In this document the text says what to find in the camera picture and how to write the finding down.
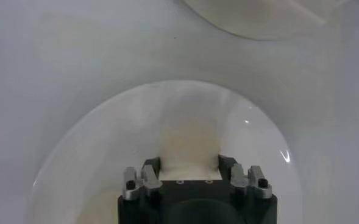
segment silver clamp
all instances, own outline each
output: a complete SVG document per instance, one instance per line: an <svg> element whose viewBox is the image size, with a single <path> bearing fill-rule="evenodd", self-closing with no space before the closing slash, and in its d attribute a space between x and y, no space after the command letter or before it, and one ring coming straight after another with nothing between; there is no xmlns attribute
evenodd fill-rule
<svg viewBox="0 0 359 224"><path fill-rule="evenodd" d="M135 168L127 167L124 171L123 199L136 200L140 197L140 184Z"/></svg>
<svg viewBox="0 0 359 224"><path fill-rule="evenodd" d="M230 169L230 185L235 191L239 190L247 194L249 181L244 175L244 170L240 163L235 163Z"/></svg>
<svg viewBox="0 0 359 224"><path fill-rule="evenodd" d="M144 180L144 187L146 189L147 196L151 196L155 192L159 192L159 189L163 185L161 181L156 177L154 168L152 165L145 165L141 171L141 177Z"/></svg>
<svg viewBox="0 0 359 224"><path fill-rule="evenodd" d="M257 198L267 199L272 197L271 185L265 179L260 166L251 166L248 170L248 178Z"/></svg>

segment white background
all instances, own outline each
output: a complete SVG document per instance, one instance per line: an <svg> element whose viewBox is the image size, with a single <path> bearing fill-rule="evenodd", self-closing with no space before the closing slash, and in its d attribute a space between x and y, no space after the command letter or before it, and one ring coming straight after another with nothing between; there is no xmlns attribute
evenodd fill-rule
<svg viewBox="0 0 359 224"><path fill-rule="evenodd" d="M238 91L285 135L306 223L359 223L359 0L281 41L214 28L180 0L0 1L0 223L23 209L46 156L83 115L146 82Z"/></svg>

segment white surface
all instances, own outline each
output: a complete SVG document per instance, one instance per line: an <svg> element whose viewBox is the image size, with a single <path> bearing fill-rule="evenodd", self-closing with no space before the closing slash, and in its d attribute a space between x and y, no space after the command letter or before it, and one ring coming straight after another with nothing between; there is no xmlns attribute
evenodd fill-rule
<svg viewBox="0 0 359 224"><path fill-rule="evenodd" d="M0 1L0 223L23 223L35 174L82 116L165 79L253 101L288 141L304 223L359 223L359 0L342 12L310 36L256 42L178 0Z"/></svg>
<svg viewBox="0 0 359 224"><path fill-rule="evenodd" d="M279 223L302 223L299 179L269 118L228 89L165 81L106 101L65 135L35 182L28 224L75 223L92 195L121 192L126 167L139 170L144 160L158 155L162 179L208 179L218 170L219 152L236 158L245 170L261 166L278 197ZM94 209L97 201L107 203L98 199L87 207ZM109 210L87 212L86 219L95 216L94 223L106 224L109 215L99 216L104 211Z"/></svg>
<svg viewBox="0 0 359 224"><path fill-rule="evenodd" d="M255 40L308 32L327 23L335 0L185 0L218 28Z"/></svg>

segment black screw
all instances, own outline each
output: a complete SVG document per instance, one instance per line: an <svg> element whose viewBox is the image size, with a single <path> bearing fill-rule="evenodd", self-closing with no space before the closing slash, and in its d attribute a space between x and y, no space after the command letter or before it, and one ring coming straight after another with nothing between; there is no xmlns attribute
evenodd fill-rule
<svg viewBox="0 0 359 224"><path fill-rule="evenodd" d="M269 186L269 182L266 179L261 178L258 180L258 186L260 188L266 189Z"/></svg>
<svg viewBox="0 0 359 224"><path fill-rule="evenodd" d="M126 189L127 190L134 190L136 188L136 182L134 180L130 180L126 182Z"/></svg>

